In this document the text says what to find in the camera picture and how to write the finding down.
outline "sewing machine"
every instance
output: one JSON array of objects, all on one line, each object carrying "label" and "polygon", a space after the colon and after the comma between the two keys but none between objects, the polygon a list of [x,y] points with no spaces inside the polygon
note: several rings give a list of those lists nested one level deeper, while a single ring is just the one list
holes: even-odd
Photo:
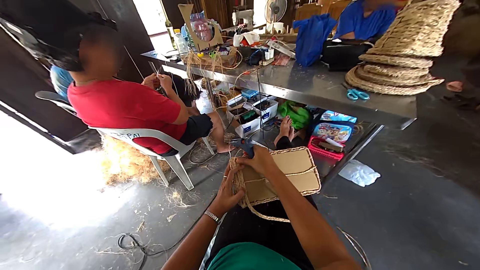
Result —
[{"label": "sewing machine", "polygon": [[245,24],[244,28],[253,30],[253,10],[236,10],[232,13],[233,24],[238,25],[240,19]]}]

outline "scissors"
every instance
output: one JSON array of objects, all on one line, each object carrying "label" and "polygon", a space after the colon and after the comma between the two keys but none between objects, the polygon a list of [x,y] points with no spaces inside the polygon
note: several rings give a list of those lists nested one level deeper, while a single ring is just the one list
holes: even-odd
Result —
[{"label": "scissors", "polygon": [[346,84],[342,84],[342,85],[347,89],[347,98],[350,100],[358,100],[359,98],[361,100],[367,100],[370,98],[370,95],[365,92],[358,91],[355,88],[348,87],[348,85]]},{"label": "scissors", "polygon": [[215,58],[215,56],[216,56],[216,49],[210,51],[210,52],[208,53],[208,56],[210,56],[210,58]]}]

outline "hand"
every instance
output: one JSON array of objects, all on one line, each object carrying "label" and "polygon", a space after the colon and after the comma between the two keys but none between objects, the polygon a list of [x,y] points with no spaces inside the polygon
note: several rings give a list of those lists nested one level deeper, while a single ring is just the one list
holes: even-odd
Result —
[{"label": "hand", "polygon": [[155,73],[152,73],[151,75],[145,77],[142,85],[148,86],[151,89],[155,90],[160,86],[160,80],[157,78]]},{"label": "hand", "polygon": [[215,199],[208,208],[208,210],[216,215],[219,219],[222,218],[222,216],[232,207],[234,207],[240,201],[243,195],[245,195],[245,190],[243,189],[239,190],[236,194],[233,194],[232,192],[233,175],[243,168],[244,166],[238,166],[231,170],[230,165],[227,165],[222,184],[218,189]]},{"label": "hand", "polygon": [[172,78],[168,75],[157,75],[158,79],[160,80],[160,84],[165,90],[172,89]]},{"label": "hand", "polygon": [[242,157],[237,159],[237,163],[248,165],[267,178],[273,173],[280,171],[267,148],[253,145],[253,151],[255,153],[253,159]]}]

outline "green plastic bag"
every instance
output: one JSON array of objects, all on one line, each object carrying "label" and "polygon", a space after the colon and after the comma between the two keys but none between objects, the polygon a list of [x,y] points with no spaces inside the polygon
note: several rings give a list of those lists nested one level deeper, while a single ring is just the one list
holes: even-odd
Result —
[{"label": "green plastic bag", "polygon": [[290,119],[292,120],[292,126],[296,130],[300,130],[310,123],[310,113],[302,107],[295,106],[294,101],[287,100],[280,105],[278,109],[280,110],[280,115],[282,117],[287,115],[290,116]]}]

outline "white plastic bag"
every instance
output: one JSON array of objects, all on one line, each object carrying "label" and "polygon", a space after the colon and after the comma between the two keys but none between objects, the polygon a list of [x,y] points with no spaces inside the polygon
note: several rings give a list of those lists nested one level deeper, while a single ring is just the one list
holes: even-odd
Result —
[{"label": "white plastic bag", "polygon": [[380,174],[358,160],[350,160],[338,173],[359,186],[373,184]]}]

